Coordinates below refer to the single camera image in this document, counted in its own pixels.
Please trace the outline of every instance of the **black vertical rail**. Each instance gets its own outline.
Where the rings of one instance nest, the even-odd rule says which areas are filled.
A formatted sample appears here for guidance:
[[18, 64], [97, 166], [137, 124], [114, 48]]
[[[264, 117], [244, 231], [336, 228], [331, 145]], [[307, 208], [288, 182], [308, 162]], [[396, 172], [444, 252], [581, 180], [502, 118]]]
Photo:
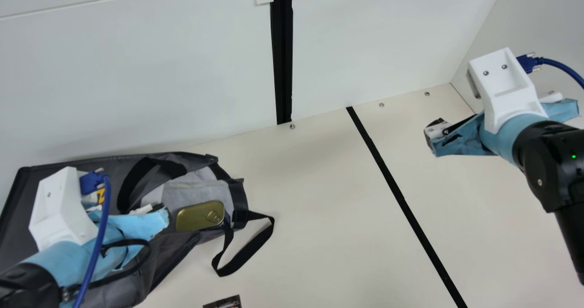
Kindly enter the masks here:
[[292, 0], [274, 0], [271, 7], [271, 49], [278, 125], [292, 121]]

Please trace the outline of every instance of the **blue cable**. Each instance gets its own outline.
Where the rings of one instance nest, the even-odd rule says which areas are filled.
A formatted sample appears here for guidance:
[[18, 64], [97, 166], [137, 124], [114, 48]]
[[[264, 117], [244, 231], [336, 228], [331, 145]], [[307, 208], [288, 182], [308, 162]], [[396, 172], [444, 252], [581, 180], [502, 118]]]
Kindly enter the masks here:
[[553, 67], [557, 67], [557, 68], [561, 69], [562, 71], [564, 71], [565, 73], [568, 73], [568, 75], [570, 75], [570, 77], [572, 77], [572, 79], [575, 79], [576, 82], [578, 82], [578, 84], [582, 87], [582, 89], [584, 89], [584, 79], [582, 79], [582, 77], [578, 73], [576, 73], [576, 71], [574, 71], [572, 68], [570, 68], [566, 64], [560, 63], [558, 61], [550, 60], [549, 58], [543, 58], [543, 57], [538, 58], [538, 62], [542, 63], [542, 64], [546, 64], [546, 65], [551, 65]]
[[104, 236], [106, 234], [106, 226], [108, 225], [109, 217], [109, 207], [111, 201], [111, 183], [108, 175], [101, 173], [99, 179], [104, 183], [105, 187], [105, 197], [104, 204], [102, 205], [102, 218], [99, 220], [99, 230], [98, 236], [95, 238], [94, 250], [91, 253], [91, 258], [89, 259], [89, 265], [85, 271], [85, 276], [83, 277], [83, 282], [79, 288], [79, 294], [75, 298], [73, 303], [73, 308], [80, 308], [85, 298], [87, 289], [89, 289], [89, 283], [91, 283], [91, 277], [94, 276], [95, 265], [98, 263], [98, 258], [102, 249], [102, 244], [104, 243]]
[[578, 82], [578, 84], [582, 87], [582, 89], [584, 89], [584, 78], [582, 78], [576, 71], [574, 71], [572, 68], [570, 68], [569, 66], [567, 66], [564, 63], [560, 63], [559, 61], [550, 60], [549, 58], [530, 57], [528, 55], [523, 55], [523, 56], [517, 57], [517, 61], [519, 61], [519, 64], [521, 64], [521, 67], [523, 67], [525, 73], [527, 73], [527, 74], [531, 73], [533, 71], [533, 68], [538, 66], [538, 65], [545, 64], [545, 65], [557, 67], [557, 68], [561, 69], [562, 71], [564, 71], [565, 73], [568, 73], [568, 75], [570, 75], [572, 77], [572, 79], [575, 79], [576, 82]]

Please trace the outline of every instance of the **white table surface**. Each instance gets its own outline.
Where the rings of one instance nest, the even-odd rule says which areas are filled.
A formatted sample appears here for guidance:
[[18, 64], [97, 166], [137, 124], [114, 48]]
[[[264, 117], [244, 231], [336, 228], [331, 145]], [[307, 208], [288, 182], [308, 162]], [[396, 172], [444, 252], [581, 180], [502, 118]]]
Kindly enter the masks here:
[[523, 173], [500, 157], [436, 158], [427, 147], [431, 121], [472, 115], [449, 84], [355, 110], [469, 307], [584, 306], [555, 217]]
[[[245, 308], [454, 307], [346, 110], [186, 149], [244, 177], [272, 238], [218, 277], [223, 237], [196, 246], [140, 308], [200, 308], [241, 295]], [[267, 221], [235, 234], [230, 259]]]

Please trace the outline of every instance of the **bag handle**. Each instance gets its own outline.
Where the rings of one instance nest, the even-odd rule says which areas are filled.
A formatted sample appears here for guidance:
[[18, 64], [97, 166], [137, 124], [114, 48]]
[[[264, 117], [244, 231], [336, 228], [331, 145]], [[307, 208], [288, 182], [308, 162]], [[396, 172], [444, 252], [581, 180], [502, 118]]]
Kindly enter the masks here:
[[121, 213], [125, 214], [130, 211], [133, 206], [133, 203], [130, 202], [132, 192], [144, 176], [157, 165], [160, 166], [160, 171], [163, 171], [169, 176], [169, 180], [186, 174], [186, 168], [184, 165], [173, 161], [159, 160], [150, 157], [140, 159], [125, 176], [120, 191], [117, 194], [117, 209]]
[[231, 227], [225, 229], [225, 242], [223, 243], [223, 251], [219, 252], [211, 262], [211, 266], [213, 266], [213, 269], [215, 269], [215, 272], [217, 275], [219, 275], [219, 277], [231, 275], [232, 273], [238, 271], [238, 269], [240, 269], [248, 260], [250, 260], [255, 252], [257, 252], [257, 250], [259, 250], [261, 246], [263, 246], [263, 244], [265, 244], [265, 242], [270, 239], [271, 234], [274, 232], [274, 217], [253, 211], [236, 210], [233, 212], [234, 222], [260, 220], [265, 218], [270, 220], [271, 225], [255, 235], [254, 238], [252, 238], [239, 252], [237, 252], [237, 254], [230, 262], [219, 269], [217, 268], [219, 266], [219, 261], [233, 240], [233, 229]]

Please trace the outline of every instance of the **bag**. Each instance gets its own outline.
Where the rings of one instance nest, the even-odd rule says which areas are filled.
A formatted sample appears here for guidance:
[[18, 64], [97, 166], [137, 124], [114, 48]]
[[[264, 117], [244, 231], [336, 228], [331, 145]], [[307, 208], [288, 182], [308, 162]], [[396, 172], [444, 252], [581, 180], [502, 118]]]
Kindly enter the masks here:
[[[242, 179], [232, 179], [219, 165], [217, 157], [187, 152], [94, 158], [59, 164], [23, 167], [19, 169], [8, 200], [0, 216], [0, 270], [7, 269], [38, 252], [35, 240], [28, 231], [38, 182], [61, 168], [71, 166], [80, 171], [104, 168], [111, 179], [110, 214], [126, 214], [140, 208], [142, 200], [163, 192], [166, 183], [196, 183], [193, 198], [198, 202], [221, 200], [225, 206], [223, 223], [203, 230], [177, 232], [169, 226], [150, 241], [150, 258], [128, 277], [90, 289], [82, 304], [84, 308], [126, 308], [142, 302], [150, 291], [183, 260], [195, 245], [225, 234], [223, 250], [213, 258], [211, 266], [224, 277], [237, 271], [263, 246], [273, 233], [273, 217], [248, 210]], [[165, 200], [173, 197], [162, 195]], [[171, 225], [176, 213], [171, 211]], [[221, 256], [234, 237], [234, 231], [245, 227], [247, 221], [269, 219], [271, 225], [258, 233], [234, 258], [219, 268]], [[142, 250], [124, 270], [140, 262]]]

